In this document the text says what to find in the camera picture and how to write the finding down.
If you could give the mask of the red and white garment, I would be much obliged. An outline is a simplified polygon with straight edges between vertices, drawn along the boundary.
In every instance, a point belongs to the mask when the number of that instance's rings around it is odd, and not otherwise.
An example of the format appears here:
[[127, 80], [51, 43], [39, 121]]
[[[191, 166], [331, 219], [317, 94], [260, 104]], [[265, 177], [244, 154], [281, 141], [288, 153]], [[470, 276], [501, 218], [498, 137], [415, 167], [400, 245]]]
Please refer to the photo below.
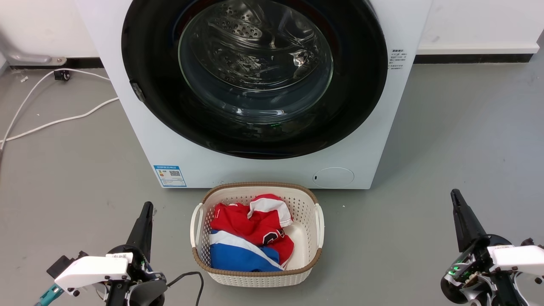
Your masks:
[[259, 246], [276, 250], [285, 269], [294, 252], [294, 242], [285, 233], [293, 224], [287, 204], [274, 194], [261, 194], [249, 204], [219, 203], [210, 221], [212, 230], [226, 231]]

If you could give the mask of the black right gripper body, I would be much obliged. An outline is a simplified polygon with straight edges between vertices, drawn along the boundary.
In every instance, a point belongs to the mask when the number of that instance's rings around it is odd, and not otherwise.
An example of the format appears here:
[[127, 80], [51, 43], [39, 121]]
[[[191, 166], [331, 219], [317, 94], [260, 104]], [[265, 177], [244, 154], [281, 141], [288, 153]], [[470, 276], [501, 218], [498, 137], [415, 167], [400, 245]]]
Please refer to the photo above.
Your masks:
[[440, 287], [447, 300], [468, 306], [529, 306], [519, 292], [521, 271], [493, 267], [491, 252], [513, 247], [499, 235], [458, 238], [459, 257], [447, 269]]

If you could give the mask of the round white filter cover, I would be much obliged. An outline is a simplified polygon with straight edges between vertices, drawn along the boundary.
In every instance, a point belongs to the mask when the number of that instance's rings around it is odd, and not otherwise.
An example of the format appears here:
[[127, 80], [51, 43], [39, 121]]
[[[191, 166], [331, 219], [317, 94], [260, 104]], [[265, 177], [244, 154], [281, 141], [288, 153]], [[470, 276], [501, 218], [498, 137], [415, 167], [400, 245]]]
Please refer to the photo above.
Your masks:
[[330, 167], [319, 170], [313, 176], [316, 186], [325, 189], [339, 189], [349, 186], [355, 178], [355, 174], [346, 168]]

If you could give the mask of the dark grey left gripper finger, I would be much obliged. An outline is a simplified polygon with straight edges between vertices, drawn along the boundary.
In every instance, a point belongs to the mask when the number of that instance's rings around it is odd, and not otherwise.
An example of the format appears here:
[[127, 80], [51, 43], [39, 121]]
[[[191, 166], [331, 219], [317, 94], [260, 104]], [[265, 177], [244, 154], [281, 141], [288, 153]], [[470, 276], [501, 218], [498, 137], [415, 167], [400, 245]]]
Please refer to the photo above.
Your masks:
[[147, 260], [151, 260], [153, 212], [154, 205], [152, 203], [144, 203], [139, 217], [142, 232], [140, 246]]
[[141, 246], [140, 246], [141, 234], [142, 232], [140, 227], [140, 219], [137, 218], [126, 244], [137, 247], [138, 249], [141, 250]]

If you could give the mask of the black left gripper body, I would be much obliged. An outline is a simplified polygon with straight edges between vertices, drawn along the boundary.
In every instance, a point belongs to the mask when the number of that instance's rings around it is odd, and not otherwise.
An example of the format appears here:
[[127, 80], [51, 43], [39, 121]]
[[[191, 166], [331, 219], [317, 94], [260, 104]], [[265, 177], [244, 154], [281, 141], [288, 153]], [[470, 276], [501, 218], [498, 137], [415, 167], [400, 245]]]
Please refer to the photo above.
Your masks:
[[108, 255], [128, 252], [133, 256], [127, 266], [127, 276], [121, 280], [109, 280], [109, 292], [105, 306], [164, 306], [167, 291], [166, 277], [162, 272], [153, 271], [149, 263], [151, 245], [121, 245], [113, 248]]

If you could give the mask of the blue and white garment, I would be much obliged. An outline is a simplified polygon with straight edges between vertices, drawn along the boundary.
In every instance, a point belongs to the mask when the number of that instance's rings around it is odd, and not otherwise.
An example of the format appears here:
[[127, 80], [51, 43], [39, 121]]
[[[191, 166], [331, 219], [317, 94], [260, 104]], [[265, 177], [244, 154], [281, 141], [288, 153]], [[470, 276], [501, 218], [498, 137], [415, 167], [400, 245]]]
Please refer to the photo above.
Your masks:
[[209, 234], [210, 267], [236, 272], [280, 272], [284, 268], [276, 250], [256, 246], [226, 231]]

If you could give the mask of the white plastic laundry basket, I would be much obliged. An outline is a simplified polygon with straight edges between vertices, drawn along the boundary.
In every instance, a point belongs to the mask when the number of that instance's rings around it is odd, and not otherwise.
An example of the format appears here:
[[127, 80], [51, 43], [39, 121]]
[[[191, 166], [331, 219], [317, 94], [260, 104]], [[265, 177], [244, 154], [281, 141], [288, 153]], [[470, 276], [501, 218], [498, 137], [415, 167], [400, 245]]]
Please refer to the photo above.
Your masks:
[[[288, 206], [293, 224], [284, 231], [294, 242], [294, 252], [281, 272], [236, 272], [210, 267], [210, 221], [219, 203], [247, 205], [256, 196], [274, 194]], [[212, 279], [228, 286], [282, 287], [305, 281], [320, 258], [324, 243], [324, 215], [318, 199], [307, 188], [277, 182], [240, 182], [211, 189], [194, 209], [190, 241], [196, 263]]]

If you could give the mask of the black round washer door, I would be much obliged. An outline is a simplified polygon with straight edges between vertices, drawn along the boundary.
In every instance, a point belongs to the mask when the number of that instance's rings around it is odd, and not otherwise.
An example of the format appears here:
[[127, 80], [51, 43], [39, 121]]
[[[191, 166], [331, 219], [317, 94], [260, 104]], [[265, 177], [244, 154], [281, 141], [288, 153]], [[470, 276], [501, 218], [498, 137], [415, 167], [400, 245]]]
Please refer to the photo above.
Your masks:
[[387, 75], [369, 0], [133, 0], [121, 53], [138, 99], [200, 147], [287, 159], [369, 117]]

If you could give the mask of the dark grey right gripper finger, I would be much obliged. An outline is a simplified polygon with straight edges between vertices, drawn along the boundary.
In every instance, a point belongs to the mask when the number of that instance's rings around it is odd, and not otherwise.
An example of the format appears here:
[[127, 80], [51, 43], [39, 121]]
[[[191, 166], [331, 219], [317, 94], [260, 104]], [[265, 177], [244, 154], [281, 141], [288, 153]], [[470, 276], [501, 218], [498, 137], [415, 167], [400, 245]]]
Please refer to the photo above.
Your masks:
[[473, 233], [473, 236], [474, 236], [474, 240], [472, 240], [472, 243], [473, 243], [475, 240], [478, 240], [481, 237], [487, 236], [487, 232], [482, 227], [480, 221], [478, 220], [478, 218], [476, 217], [476, 215], [474, 214], [472, 209], [471, 209], [471, 219], [472, 219], [471, 220], [472, 233]]
[[457, 246], [459, 252], [464, 252], [474, 240], [471, 223], [471, 209], [460, 190], [451, 190], [451, 202], [453, 204], [453, 218]]

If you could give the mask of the blue energy label sticker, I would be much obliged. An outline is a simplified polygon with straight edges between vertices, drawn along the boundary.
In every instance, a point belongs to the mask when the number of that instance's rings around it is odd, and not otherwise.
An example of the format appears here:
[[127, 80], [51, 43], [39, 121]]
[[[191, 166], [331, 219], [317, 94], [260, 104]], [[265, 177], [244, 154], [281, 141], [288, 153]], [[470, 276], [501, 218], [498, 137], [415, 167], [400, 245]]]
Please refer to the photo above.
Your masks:
[[186, 188], [187, 183], [178, 165], [153, 165], [162, 188]]

